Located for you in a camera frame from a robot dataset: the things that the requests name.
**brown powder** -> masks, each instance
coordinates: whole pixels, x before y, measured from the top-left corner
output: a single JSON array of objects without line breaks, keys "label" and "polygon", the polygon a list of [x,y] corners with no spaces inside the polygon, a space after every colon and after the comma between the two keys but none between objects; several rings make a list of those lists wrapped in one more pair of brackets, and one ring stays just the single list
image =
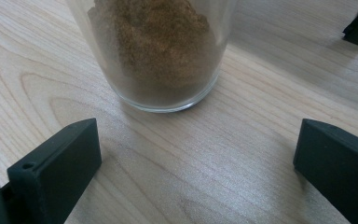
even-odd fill
[{"label": "brown powder", "polygon": [[104,57],[156,91],[202,87],[222,53],[206,18],[186,0],[95,0],[89,19]]}]

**glass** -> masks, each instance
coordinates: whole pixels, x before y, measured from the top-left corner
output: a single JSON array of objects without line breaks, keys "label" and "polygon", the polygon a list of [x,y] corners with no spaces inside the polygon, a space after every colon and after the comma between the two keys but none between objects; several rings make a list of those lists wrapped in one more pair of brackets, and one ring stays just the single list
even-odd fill
[{"label": "glass", "polygon": [[237,0],[66,0],[113,90],[150,112],[212,89]]}]

